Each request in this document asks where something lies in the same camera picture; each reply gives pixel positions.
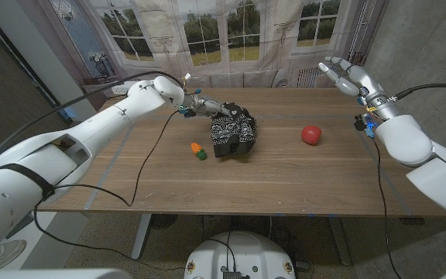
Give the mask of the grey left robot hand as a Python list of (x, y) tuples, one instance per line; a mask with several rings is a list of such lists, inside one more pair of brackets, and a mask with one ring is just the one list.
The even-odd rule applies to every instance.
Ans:
[(230, 111), (223, 104), (199, 95), (185, 95), (182, 106), (187, 110), (185, 115), (188, 116), (212, 117), (218, 113), (231, 115)]

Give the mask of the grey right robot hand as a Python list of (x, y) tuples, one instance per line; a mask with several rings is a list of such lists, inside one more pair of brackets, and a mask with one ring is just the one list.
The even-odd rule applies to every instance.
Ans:
[(382, 85), (362, 67), (340, 57), (325, 57), (325, 62), (317, 67), (341, 93), (360, 98), (368, 112), (384, 120), (402, 115), (394, 101), (386, 96)]

